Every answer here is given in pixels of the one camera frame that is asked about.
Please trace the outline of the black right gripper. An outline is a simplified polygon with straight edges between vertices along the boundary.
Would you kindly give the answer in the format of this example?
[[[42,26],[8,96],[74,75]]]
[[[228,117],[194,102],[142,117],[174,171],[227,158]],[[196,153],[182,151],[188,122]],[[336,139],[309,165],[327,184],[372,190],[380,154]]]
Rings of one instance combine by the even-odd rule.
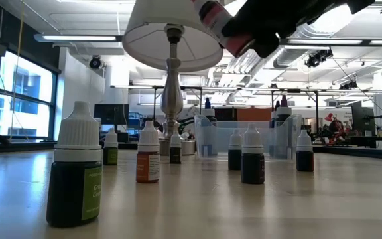
[[[280,37],[289,37],[298,26],[312,24],[324,13],[341,5],[347,5],[354,15],[374,2],[375,0],[294,0],[292,3],[292,0],[247,0],[225,26],[225,35],[253,35],[253,50],[260,58],[266,58],[279,46],[279,38],[275,33]]]

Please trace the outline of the large pink food coloring bottle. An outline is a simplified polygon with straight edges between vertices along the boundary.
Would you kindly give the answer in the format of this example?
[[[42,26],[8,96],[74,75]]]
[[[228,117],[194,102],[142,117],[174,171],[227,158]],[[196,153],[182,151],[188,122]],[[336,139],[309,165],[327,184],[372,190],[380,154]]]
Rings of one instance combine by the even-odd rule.
[[[254,39],[249,34],[226,37],[223,28],[230,22],[232,16],[215,0],[191,0],[201,23],[210,31],[219,44],[234,57],[242,56],[253,44]]]

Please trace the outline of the large black food coloring bottle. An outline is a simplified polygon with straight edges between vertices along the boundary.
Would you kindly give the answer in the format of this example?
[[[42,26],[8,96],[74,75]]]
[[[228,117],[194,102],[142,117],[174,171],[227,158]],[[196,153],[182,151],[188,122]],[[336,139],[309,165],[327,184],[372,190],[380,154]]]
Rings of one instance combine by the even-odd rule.
[[[275,128],[275,120],[276,120],[276,114],[277,114],[277,108],[280,106],[280,102],[276,101],[275,106],[272,108],[271,112],[271,120],[270,120],[270,128]]]

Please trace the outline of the large purple food coloring bottle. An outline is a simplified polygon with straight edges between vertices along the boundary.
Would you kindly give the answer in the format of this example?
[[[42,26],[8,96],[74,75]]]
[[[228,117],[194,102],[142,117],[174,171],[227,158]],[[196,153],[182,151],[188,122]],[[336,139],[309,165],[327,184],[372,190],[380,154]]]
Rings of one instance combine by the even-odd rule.
[[[292,109],[288,106],[287,97],[282,96],[281,103],[276,109],[276,149],[275,155],[277,159],[288,159],[288,147],[291,142],[290,130],[291,125],[288,118],[291,116]]]

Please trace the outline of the large blue food coloring bottle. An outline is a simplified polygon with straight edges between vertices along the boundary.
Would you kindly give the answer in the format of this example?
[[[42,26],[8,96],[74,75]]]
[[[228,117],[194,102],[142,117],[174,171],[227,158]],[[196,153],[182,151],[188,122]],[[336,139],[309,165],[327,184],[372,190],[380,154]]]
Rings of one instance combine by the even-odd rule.
[[[216,126],[217,119],[215,117],[215,109],[213,109],[209,98],[206,98],[202,115],[206,118],[202,120],[203,146],[204,152],[209,157],[214,157],[218,154],[216,149]]]

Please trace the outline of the clear plastic bin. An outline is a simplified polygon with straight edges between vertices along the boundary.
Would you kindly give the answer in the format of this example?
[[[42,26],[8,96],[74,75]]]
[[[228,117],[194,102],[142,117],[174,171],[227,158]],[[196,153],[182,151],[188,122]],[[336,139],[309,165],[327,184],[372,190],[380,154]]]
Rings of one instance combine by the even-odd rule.
[[[209,159],[227,155],[231,150],[261,147],[268,159],[291,160],[295,158],[301,122],[301,115],[294,114],[271,128],[268,121],[214,123],[197,115],[194,117],[197,154],[201,159]]]

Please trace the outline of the small dark blue coloring bottle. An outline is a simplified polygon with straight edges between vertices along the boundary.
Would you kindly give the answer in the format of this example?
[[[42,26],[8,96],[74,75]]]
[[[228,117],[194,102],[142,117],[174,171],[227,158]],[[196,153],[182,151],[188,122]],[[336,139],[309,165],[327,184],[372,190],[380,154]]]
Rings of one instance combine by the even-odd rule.
[[[239,171],[241,169],[242,136],[235,129],[229,140],[228,169]]]

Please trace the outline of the small dark red coloring bottle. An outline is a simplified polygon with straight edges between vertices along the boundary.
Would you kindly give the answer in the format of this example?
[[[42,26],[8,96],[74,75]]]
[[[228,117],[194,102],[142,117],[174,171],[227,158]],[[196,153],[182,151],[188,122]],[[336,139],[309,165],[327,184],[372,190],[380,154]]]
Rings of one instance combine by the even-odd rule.
[[[296,169],[297,171],[314,171],[314,152],[311,137],[306,130],[301,130],[296,145]]]

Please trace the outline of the small purple food coloring bottle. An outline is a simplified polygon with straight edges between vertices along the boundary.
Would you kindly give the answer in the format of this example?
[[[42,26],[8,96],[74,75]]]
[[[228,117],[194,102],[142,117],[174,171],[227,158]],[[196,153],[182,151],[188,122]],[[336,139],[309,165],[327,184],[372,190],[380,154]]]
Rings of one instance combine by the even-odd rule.
[[[261,134],[250,123],[243,134],[241,150],[241,182],[246,184],[263,184],[265,182],[265,156]]]

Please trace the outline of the small black food coloring bottle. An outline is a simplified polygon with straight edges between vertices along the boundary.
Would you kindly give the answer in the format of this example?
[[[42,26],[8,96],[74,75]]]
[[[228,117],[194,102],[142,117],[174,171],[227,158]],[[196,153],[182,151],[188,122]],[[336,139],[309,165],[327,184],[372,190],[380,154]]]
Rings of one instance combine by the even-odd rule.
[[[181,164],[182,143],[180,135],[175,131],[170,138],[170,164]]]

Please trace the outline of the small orange food coloring bottle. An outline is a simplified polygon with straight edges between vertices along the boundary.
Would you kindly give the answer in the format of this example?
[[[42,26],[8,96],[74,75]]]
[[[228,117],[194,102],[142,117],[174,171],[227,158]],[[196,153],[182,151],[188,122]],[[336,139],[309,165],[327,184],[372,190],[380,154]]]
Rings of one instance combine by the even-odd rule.
[[[146,121],[137,147],[136,181],[156,183],[160,178],[160,144],[153,121]]]

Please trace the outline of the small green food coloring bottle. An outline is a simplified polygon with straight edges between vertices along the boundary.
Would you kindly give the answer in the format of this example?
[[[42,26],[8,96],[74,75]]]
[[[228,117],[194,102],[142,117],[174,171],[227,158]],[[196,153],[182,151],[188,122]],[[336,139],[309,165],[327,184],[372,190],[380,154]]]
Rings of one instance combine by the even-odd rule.
[[[111,128],[105,136],[103,146],[103,164],[116,165],[118,160],[118,140],[117,133]]]
[[[99,123],[87,102],[76,101],[60,124],[48,186],[46,221],[57,228],[76,227],[99,215],[102,188]]]

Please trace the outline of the red desk lamp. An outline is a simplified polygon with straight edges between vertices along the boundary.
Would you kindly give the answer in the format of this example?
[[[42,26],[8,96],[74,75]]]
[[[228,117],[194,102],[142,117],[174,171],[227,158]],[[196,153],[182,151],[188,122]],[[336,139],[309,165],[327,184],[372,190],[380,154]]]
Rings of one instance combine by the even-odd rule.
[[[340,120],[337,119],[337,117],[333,113],[329,113],[325,118],[325,121],[329,122],[328,129],[332,133],[343,133],[344,127]]]

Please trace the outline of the silver table lamp white shade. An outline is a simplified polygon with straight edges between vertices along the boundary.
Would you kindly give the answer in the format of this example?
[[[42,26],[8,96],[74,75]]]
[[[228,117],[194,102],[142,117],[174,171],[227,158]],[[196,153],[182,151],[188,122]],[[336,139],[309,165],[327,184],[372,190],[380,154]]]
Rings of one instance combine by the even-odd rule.
[[[191,0],[136,0],[122,44],[138,62],[167,73],[160,97],[165,114],[160,154],[168,155],[183,109],[179,74],[215,66],[223,50],[200,22]]]

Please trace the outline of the fluorescent ceiling light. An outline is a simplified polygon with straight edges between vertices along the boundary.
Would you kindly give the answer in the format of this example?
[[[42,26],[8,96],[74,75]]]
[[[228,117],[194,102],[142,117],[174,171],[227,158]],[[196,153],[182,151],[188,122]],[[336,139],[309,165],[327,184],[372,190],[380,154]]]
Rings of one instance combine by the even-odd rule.
[[[123,35],[44,35],[35,34],[38,42],[122,42]]]

